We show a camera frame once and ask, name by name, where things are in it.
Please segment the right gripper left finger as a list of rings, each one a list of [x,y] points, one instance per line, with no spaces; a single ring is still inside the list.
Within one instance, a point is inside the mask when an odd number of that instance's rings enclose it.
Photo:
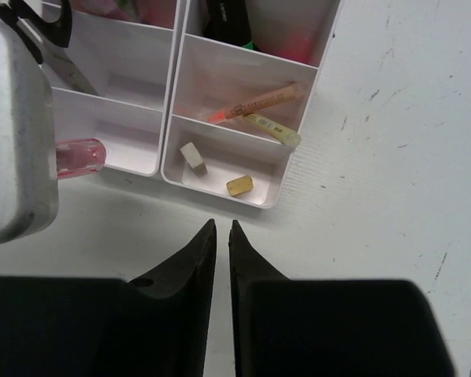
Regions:
[[[0,376],[201,376],[216,255],[209,220],[130,281],[0,276]]]

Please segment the pink correction tape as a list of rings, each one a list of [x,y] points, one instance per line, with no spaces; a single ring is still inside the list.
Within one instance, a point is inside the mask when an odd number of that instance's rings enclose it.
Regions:
[[[58,142],[57,178],[63,180],[97,173],[105,165],[106,157],[106,148],[95,138]]]

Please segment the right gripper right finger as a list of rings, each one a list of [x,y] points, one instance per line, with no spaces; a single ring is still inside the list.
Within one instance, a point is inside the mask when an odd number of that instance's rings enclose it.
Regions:
[[[408,280],[292,280],[234,221],[229,264],[238,376],[453,376],[423,292]]]

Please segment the pink capped black marker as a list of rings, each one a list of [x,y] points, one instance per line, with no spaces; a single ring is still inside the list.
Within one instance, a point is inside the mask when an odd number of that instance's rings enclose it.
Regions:
[[[266,53],[311,65],[329,5],[329,1],[252,1],[255,42]]]

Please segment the grey eraser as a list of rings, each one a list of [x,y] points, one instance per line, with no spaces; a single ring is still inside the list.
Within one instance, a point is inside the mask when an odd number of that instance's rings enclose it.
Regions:
[[[202,177],[207,174],[206,164],[197,147],[189,142],[180,148],[184,160],[196,176]]]

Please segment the small wooden sharpener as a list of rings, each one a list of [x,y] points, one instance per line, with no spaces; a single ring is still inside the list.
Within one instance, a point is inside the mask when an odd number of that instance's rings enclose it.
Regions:
[[[249,175],[236,178],[226,184],[226,189],[231,197],[240,196],[250,192],[253,188],[253,179]]]

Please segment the orange pen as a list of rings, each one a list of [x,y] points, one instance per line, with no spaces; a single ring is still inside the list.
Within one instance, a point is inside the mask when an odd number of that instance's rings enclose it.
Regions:
[[[269,108],[288,101],[293,101],[305,94],[305,86],[299,82],[283,88],[261,94],[249,100],[239,101],[235,104],[224,106],[212,114],[203,115],[201,120],[218,124],[226,120],[247,115],[261,109]]]

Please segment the black handled scissors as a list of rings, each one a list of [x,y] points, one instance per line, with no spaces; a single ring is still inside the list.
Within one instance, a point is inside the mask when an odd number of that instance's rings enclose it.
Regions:
[[[44,20],[25,1],[0,2],[0,20],[21,39],[38,64],[47,64],[72,90],[98,95],[87,77],[66,54],[73,26],[69,1],[60,3],[54,21]]]

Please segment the green capped black marker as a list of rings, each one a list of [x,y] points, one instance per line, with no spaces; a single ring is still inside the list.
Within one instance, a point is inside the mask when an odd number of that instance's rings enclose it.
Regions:
[[[258,51],[254,45],[245,0],[206,0],[209,20],[203,36]]]

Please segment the yellow highlighter pen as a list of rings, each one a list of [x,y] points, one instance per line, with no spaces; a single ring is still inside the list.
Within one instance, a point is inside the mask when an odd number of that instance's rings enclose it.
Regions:
[[[295,130],[266,118],[263,115],[250,113],[243,116],[243,121],[265,132],[288,147],[296,148],[301,143],[301,136]]]

